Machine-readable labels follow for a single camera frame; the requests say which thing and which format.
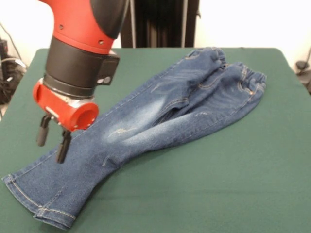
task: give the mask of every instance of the black cable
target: black cable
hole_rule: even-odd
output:
[[[8,103],[11,98],[10,98],[10,93],[11,93],[10,87],[5,83],[5,80],[3,78],[0,78],[0,100],[1,103]]]
[[[22,60],[22,59],[21,59],[21,56],[20,56],[20,54],[19,54],[19,52],[18,52],[18,50],[17,50],[17,48],[16,48],[16,46],[15,46],[15,44],[14,44],[14,42],[13,42],[13,39],[11,38],[11,35],[6,31],[6,29],[5,29],[4,26],[1,24],[1,22],[0,22],[0,26],[2,27],[2,29],[4,30],[4,32],[9,36],[9,38],[10,38],[12,44],[13,44],[13,47],[14,47],[14,49],[16,50],[16,53],[18,54],[19,59]]]
[[[309,90],[309,85],[310,85],[310,83],[311,83],[311,79],[309,79],[309,81],[308,81],[307,84],[306,84],[307,90]]]
[[[308,61],[309,61],[309,59],[310,59],[310,54],[311,54],[311,47],[309,48],[309,53],[308,53],[308,56],[307,56],[305,65],[304,65],[304,67],[300,70],[300,72],[298,73],[298,75],[301,74],[301,73],[307,68]]]

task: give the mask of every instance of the jeans seam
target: jeans seam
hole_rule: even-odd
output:
[[[207,89],[211,88],[214,85],[214,83],[220,79],[221,76],[222,76],[222,74],[218,75],[214,79],[214,81],[211,84],[209,84],[209,85],[203,85],[202,83],[199,83],[198,87],[201,88],[201,89],[207,90]]]
[[[53,222],[57,222],[58,224],[66,226],[67,228],[71,227],[69,224],[67,224],[63,219],[61,219],[59,217],[55,217],[55,216],[53,216],[53,218],[49,218],[49,217],[45,217],[45,216],[36,216],[36,217],[37,218],[44,218],[44,219],[52,220]]]
[[[159,115],[161,115],[165,110],[167,110],[169,107],[171,107],[172,105],[174,104],[177,104],[177,103],[182,103],[182,102],[187,102],[189,101],[188,98],[182,98],[182,99],[178,99],[178,100],[173,100],[171,102],[169,102],[162,110],[161,112],[159,112]]]
[[[263,92],[265,91],[264,88],[260,84],[258,84],[258,89],[260,89]]]
[[[238,82],[238,89],[239,89],[240,91],[245,91],[245,90],[242,88],[242,82],[245,80],[246,75],[247,75],[246,66],[243,66],[242,77],[241,77],[241,79],[240,79],[239,82]]]
[[[107,160],[108,160],[110,157],[111,157],[111,155],[108,155],[108,156],[104,159],[102,166],[105,166],[105,165],[106,165]]]
[[[37,166],[39,166],[40,164],[42,164],[43,162],[47,161],[49,158],[51,158],[51,156],[55,155],[57,151],[53,152],[52,154],[50,154],[46,159],[42,160],[40,163],[36,164],[35,166],[31,167],[29,170],[23,172],[22,174],[16,176],[14,178],[14,180],[16,180],[18,177],[25,175],[26,173],[30,172],[31,170],[35,169]]]
[[[160,120],[159,124],[163,123],[166,119],[170,118],[172,114],[173,114],[172,112],[167,112],[167,114],[165,114],[163,118]]]
[[[71,217],[73,220],[76,220],[76,217],[75,217],[75,216],[73,216],[73,215],[71,215],[71,214],[68,214],[68,213],[66,213],[66,212],[64,212],[64,211],[61,211],[61,210],[48,209],[48,208],[40,208],[40,209],[38,209],[38,210],[58,212],[58,213],[61,213],[61,214],[66,215],[66,216],[68,216],[68,217]]]
[[[44,207],[45,207],[45,208],[48,208],[50,205],[52,205],[53,202],[54,202],[54,201],[59,197],[59,195],[62,193],[63,189],[64,189],[64,187],[62,187],[61,190],[59,190],[59,191],[55,194],[55,196],[54,196],[47,204],[44,205]]]
[[[19,191],[19,193],[20,193],[21,195],[24,196],[24,198],[26,198],[28,201],[30,201],[30,202],[31,202],[32,204],[34,204],[35,206],[37,206],[37,207],[42,207],[42,205],[38,205],[37,203],[35,203],[30,197],[28,197],[28,196],[19,188],[18,185],[16,185],[16,183],[14,182],[13,177],[12,177],[11,175],[9,175],[9,177],[10,177],[10,179],[11,179],[12,184],[13,184],[13,185],[15,186],[15,188]]]
[[[211,124],[211,125],[209,125],[209,126],[207,126],[207,127],[204,127],[204,128],[202,128],[200,131],[198,131],[198,132],[196,132],[196,133],[193,133],[193,134],[189,135],[188,137],[186,137],[185,139],[182,140],[182,143],[184,143],[185,140],[187,140],[188,138],[190,138],[190,137],[192,137],[192,136],[194,136],[194,135],[197,135],[198,133],[202,132],[203,130],[206,130],[206,129],[208,129],[209,127],[212,127],[213,125],[217,124],[218,122],[220,122],[220,121],[222,121],[222,120],[224,120],[224,119],[227,119],[228,117],[231,117],[232,115],[236,114],[236,113],[237,113],[239,110],[241,110],[249,101],[252,100],[252,98],[253,98],[253,97],[255,96],[255,94],[257,93],[257,90],[258,90],[258,86],[257,86],[257,88],[256,88],[256,90],[255,90],[255,92],[254,92],[254,94],[253,94],[243,105],[241,105],[240,108],[238,108],[236,111],[234,111],[234,112],[232,112],[230,115],[228,115],[228,116],[226,116],[226,117],[223,117],[222,119],[216,121],[214,124]]]
[[[192,60],[192,59],[196,59],[197,57],[199,57],[202,53],[202,50],[192,50],[190,53],[188,53],[184,59],[185,60]]]

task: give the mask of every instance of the green table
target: green table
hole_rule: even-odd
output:
[[[108,110],[191,49],[119,49],[111,86],[96,90]],[[75,233],[310,233],[311,99],[276,49],[224,49],[268,76],[259,105],[243,120],[186,145],[148,153],[98,186]],[[56,146],[35,136],[42,111],[32,89],[44,72],[39,50],[0,123],[0,175],[17,171]],[[58,233],[36,221],[0,183],[0,232]]]

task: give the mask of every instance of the blue jeans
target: blue jeans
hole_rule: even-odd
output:
[[[140,154],[238,121],[256,107],[265,81],[242,63],[228,64],[220,49],[194,50],[79,132],[64,164],[55,162],[55,148],[2,180],[35,219],[69,229],[101,180]]]

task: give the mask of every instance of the jeans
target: jeans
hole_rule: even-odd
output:
[[[69,229],[101,180],[147,151],[240,120],[259,103],[265,81],[242,63],[228,64],[218,48],[194,50],[79,132],[64,164],[55,162],[55,148],[2,180],[35,219]]]

